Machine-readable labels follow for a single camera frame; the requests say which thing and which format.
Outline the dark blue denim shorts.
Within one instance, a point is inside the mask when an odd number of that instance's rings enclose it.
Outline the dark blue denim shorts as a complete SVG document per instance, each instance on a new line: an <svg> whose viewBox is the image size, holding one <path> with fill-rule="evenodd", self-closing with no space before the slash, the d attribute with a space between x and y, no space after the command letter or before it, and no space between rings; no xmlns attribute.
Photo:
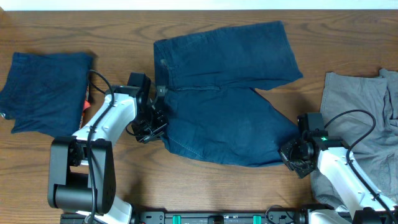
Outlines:
<svg viewBox="0 0 398 224"><path fill-rule="evenodd" d="M225 27L154 43L165 148L217 164L279 164L298 127L263 98L302 78L281 21Z"/></svg>

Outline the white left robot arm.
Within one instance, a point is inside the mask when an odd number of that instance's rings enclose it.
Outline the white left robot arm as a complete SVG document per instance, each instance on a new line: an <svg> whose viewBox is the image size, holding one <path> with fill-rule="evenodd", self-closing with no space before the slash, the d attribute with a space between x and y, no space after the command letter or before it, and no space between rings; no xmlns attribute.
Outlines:
<svg viewBox="0 0 398 224"><path fill-rule="evenodd" d="M112 86L92 119L50 147L47 201L52 208L77 213L81 223L139 223L134 207L116 196L113 147L127 127L137 142L160 138L149 87Z"/></svg>

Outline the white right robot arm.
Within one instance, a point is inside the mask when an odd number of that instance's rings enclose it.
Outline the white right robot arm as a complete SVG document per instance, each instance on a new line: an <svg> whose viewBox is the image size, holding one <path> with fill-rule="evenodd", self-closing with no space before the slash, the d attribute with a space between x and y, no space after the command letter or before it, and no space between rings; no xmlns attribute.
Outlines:
<svg viewBox="0 0 398 224"><path fill-rule="evenodd" d="M329 205L311 205L296 215L297 223L397 223L397 204L382 194L338 137L293 139L279 150L283 163L304 178L323 174L342 199L351 219Z"/></svg>

